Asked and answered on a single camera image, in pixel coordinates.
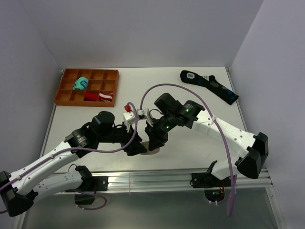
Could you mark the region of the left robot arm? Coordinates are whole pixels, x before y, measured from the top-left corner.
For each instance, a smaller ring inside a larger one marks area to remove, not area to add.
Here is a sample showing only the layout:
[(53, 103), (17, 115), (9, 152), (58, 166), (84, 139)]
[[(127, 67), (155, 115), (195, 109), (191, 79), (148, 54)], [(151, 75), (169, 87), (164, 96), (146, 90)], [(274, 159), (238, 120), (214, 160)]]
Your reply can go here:
[(90, 122), (72, 131), (52, 151), (30, 165), (15, 172), (0, 173), (0, 196), (9, 216), (18, 216), (29, 210), (43, 198), (62, 192), (84, 192), (93, 188), (95, 180), (86, 166), (63, 175), (52, 174), (63, 166), (72, 163), (90, 152), (100, 152), (100, 143), (119, 143), (119, 151), (129, 156), (145, 153), (137, 133), (138, 121), (146, 116), (143, 112), (132, 111), (123, 114), (124, 122), (115, 125), (111, 112), (102, 111)]

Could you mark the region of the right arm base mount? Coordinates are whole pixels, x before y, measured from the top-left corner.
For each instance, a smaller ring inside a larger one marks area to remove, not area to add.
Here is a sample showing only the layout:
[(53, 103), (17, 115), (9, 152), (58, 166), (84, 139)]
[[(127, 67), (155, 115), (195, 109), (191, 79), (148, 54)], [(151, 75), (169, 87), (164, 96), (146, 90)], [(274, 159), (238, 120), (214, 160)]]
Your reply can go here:
[(190, 185), (193, 188), (203, 188), (205, 197), (212, 202), (222, 201), (225, 198), (225, 188), (231, 187), (229, 177), (219, 180), (209, 173), (192, 173)]

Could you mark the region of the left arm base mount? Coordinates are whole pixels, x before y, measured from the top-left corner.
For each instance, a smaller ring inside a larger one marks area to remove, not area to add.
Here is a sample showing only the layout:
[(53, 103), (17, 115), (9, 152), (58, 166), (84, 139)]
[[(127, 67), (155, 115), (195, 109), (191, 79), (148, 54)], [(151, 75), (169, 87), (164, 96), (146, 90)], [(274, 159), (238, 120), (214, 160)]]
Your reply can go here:
[[(77, 208), (83, 210), (98, 210), (106, 206), (107, 198), (98, 194), (99, 191), (106, 191), (108, 188), (108, 177), (91, 177), (85, 180), (77, 188), (65, 190), (66, 193), (75, 193), (74, 203)], [(98, 207), (92, 205), (96, 200), (102, 200), (102, 204)]]

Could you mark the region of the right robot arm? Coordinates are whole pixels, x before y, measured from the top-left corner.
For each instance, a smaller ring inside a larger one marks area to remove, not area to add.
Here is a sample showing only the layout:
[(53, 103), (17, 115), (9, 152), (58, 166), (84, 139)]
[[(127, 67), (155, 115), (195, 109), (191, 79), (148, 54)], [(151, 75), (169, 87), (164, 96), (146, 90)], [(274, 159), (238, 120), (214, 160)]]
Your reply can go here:
[(225, 149), (233, 150), (236, 155), (230, 161), (215, 161), (206, 174), (207, 183), (217, 186), (229, 176), (242, 174), (257, 179), (269, 154), (268, 137), (245, 132), (222, 119), (210, 116), (207, 109), (195, 101), (184, 104), (175, 100), (169, 93), (162, 94), (155, 102), (162, 112), (159, 119), (147, 124), (145, 132), (149, 138), (149, 150), (165, 145), (168, 133), (177, 126), (204, 133), (225, 144)]

